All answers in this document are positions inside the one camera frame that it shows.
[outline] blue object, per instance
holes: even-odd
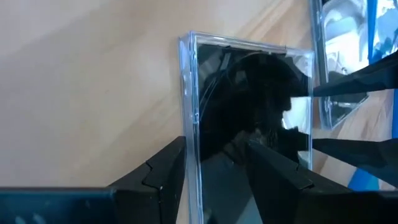
[[[379,54],[376,54],[376,57],[373,57],[373,43],[376,28],[376,9],[377,0],[368,0],[368,60],[370,64],[381,59],[381,55],[380,57],[377,57]],[[348,184],[348,187],[356,191],[379,190],[379,181],[370,173],[361,169],[356,169],[353,178],[351,178],[351,181]]]

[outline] plastic case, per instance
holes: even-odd
[[[200,162],[200,117],[199,107],[200,92],[203,84],[205,67],[222,67],[219,65],[206,65],[204,58],[212,57],[202,46],[216,46],[219,48],[243,49],[248,52],[269,52],[272,54],[286,54],[292,57],[294,64],[308,77],[308,91],[312,94],[312,77],[314,71],[314,56],[311,50],[292,49],[285,46],[276,46],[257,42],[249,42],[230,37],[204,34],[201,32],[189,32],[179,39],[180,73],[183,101],[183,125],[184,134],[187,139],[187,175],[190,201],[191,223],[203,223],[207,217],[203,216],[202,203],[202,173]],[[312,167],[312,98],[292,98],[292,109],[283,114],[283,125],[285,128],[298,127],[298,129],[309,135],[308,152],[300,152],[300,160],[309,169]]]
[[[367,0],[314,0],[310,5],[319,74],[317,84],[328,83],[369,65]],[[333,129],[367,98],[367,93],[358,93],[317,99],[321,127]]]

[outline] wood grain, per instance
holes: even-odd
[[[313,129],[314,138],[383,141],[391,138],[393,90],[376,91],[333,131]],[[347,186],[356,170],[345,162],[314,150],[313,169],[321,175]],[[381,189],[393,189],[381,182]]]
[[[105,186],[181,135],[189,30],[312,46],[307,0],[5,0],[0,28],[2,186]]]

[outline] transparent plastic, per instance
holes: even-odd
[[[183,101],[183,125],[184,134],[187,138],[187,177],[189,189],[190,221],[193,224],[203,223],[203,202],[202,202],[202,178],[200,162],[200,83],[198,65],[198,47],[200,45],[215,45],[221,47],[233,47],[237,49],[263,51],[269,53],[286,54],[292,57],[294,64],[307,77],[308,92],[312,95],[314,53],[311,50],[299,50],[286,46],[277,46],[250,42],[230,37],[205,34],[191,31],[179,39],[180,74]],[[308,151],[299,153],[304,164],[312,168],[312,97],[292,98],[292,109],[283,115],[285,128],[298,127],[299,131],[308,134]]]
[[[310,3],[319,74],[317,84],[350,75],[369,65],[367,1],[315,0]],[[367,98],[366,93],[357,93],[317,99],[321,127],[333,129]]]

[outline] dvd case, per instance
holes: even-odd
[[[264,121],[267,127],[280,124],[283,129],[295,128],[308,134],[306,145],[296,156],[301,164],[312,168],[310,96],[315,54],[311,50],[191,31],[179,39],[179,55],[183,125],[187,139],[190,221],[208,223],[208,220],[214,219],[218,223],[236,223],[237,220],[245,219],[245,216],[259,218],[248,183],[242,184],[245,176],[239,166],[239,141],[248,136],[257,136],[265,144],[274,144],[277,136],[267,128],[256,128],[253,132],[242,130],[257,124],[256,119],[260,116],[267,120]],[[258,60],[270,62],[261,68],[264,70],[256,68],[252,71],[256,63],[262,63],[253,62],[253,58],[257,60],[257,55],[260,55]],[[283,63],[283,66],[277,66],[278,63]],[[289,71],[278,70],[285,67],[298,70],[297,73],[303,74],[303,77],[287,78]],[[266,75],[261,76],[261,81],[253,83],[253,74],[261,72]],[[300,82],[305,92],[303,95],[290,97],[288,91],[292,88],[284,85],[293,82]],[[272,95],[272,98],[267,98],[266,104],[273,106],[255,112],[248,109],[256,101],[251,99],[257,92],[250,90],[248,93],[245,90],[253,85],[260,85],[266,96]],[[276,96],[284,96],[281,99],[288,96],[288,102],[284,103]],[[224,191],[225,197],[217,191]],[[234,201],[240,203],[228,203],[232,200],[231,195],[237,197]]]

